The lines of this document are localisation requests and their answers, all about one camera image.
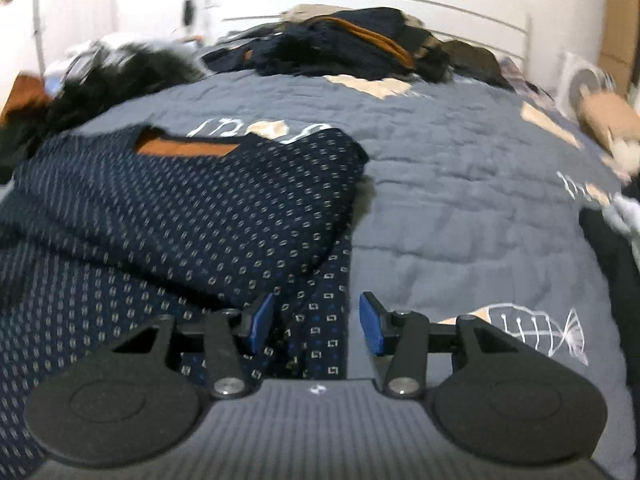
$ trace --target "white fan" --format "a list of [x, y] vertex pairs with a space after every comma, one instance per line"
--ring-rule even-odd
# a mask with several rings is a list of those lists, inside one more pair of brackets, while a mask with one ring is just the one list
[[564, 54], [556, 94], [556, 107], [562, 115], [576, 121], [582, 97], [605, 89], [615, 90], [609, 74], [580, 56], [569, 52]]

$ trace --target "black clothing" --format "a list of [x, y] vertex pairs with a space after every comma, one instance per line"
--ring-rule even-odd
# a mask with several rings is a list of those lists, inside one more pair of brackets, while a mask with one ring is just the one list
[[48, 106], [7, 114], [6, 124], [0, 126], [0, 184], [9, 182], [15, 167], [49, 137], [124, 101], [203, 78], [201, 69], [172, 50], [140, 44], [111, 50], [97, 44], [77, 58]]
[[640, 385], [640, 273], [631, 246], [613, 232], [600, 211], [583, 209], [580, 226], [609, 282], [611, 314], [620, 331], [627, 383]]
[[513, 91], [502, 75], [500, 64], [489, 50], [459, 40], [446, 41], [441, 48], [449, 55], [449, 63], [456, 74]]
[[[254, 69], [260, 75], [340, 75], [378, 80], [415, 72], [410, 52], [431, 34], [405, 25], [400, 10], [379, 7], [342, 10], [300, 24], [288, 24], [281, 34], [254, 40], [229, 50], [207, 54], [204, 62], [214, 72]], [[428, 81], [446, 76], [444, 54], [427, 54], [420, 75]]]
[[[222, 157], [149, 156], [134, 150], [141, 131], [51, 139], [0, 204], [0, 479], [43, 460], [24, 425], [30, 392], [161, 314], [196, 321], [273, 293], [246, 380], [345, 377], [362, 148], [331, 128], [290, 144], [235, 137]], [[178, 369], [206, 383], [202, 354]]]

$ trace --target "blue gripper pad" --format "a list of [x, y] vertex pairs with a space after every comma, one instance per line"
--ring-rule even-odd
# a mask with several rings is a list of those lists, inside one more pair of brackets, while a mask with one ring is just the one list
[[251, 335], [248, 340], [248, 347], [252, 354], [257, 354], [262, 350], [264, 342], [269, 336], [271, 323], [273, 322], [273, 307], [275, 300], [273, 294], [269, 294], [262, 302], [260, 308], [254, 315], [251, 326]]
[[380, 316], [364, 294], [360, 295], [360, 325], [369, 351], [373, 355], [384, 355], [385, 339], [382, 335]]

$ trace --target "polka dot fabric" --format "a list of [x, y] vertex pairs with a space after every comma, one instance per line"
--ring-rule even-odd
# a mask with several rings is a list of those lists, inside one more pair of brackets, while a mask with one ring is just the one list
[[[143, 129], [53, 139], [0, 204], [2, 480], [43, 460], [22, 418], [30, 391], [159, 314], [197, 320], [274, 292], [247, 376], [344, 376], [361, 147], [329, 129], [292, 144], [236, 137], [221, 158], [158, 157], [134, 152]], [[205, 366], [184, 355], [180, 371], [203, 383]]]

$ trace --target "gray cloth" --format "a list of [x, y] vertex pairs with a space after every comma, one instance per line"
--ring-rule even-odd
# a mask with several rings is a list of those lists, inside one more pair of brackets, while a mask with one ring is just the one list
[[617, 194], [611, 204], [603, 208], [602, 216], [615, 232], [629, 240], [631, 253], [640, 271], [640, 203]]
[[[631, 479], [625, 361], [607, 283], [578, 225], [593, 200], [584, 184], [604, 193], [620, 184], [597, 153], [524, 122], [521, 104], [483, 85], [417, 82], [380, 100], [325, 78], [238, 72], [119, 105], [81, 131], [148, 121], [174, 134], [228, 136], [251, 125], [287, 140], [324, 124], [343, 129], [370, 156], [354, 219], [349, 375], [375, 377], [384, 365], [364, 346], [364, 290], [433, 321], [477, 312], [599, 387], [609, 420], [594, 458]], [[583, 192], [570, 194], [568, 178]], [[447, 358], [430, 360], [430, 383], [447, 373]]]

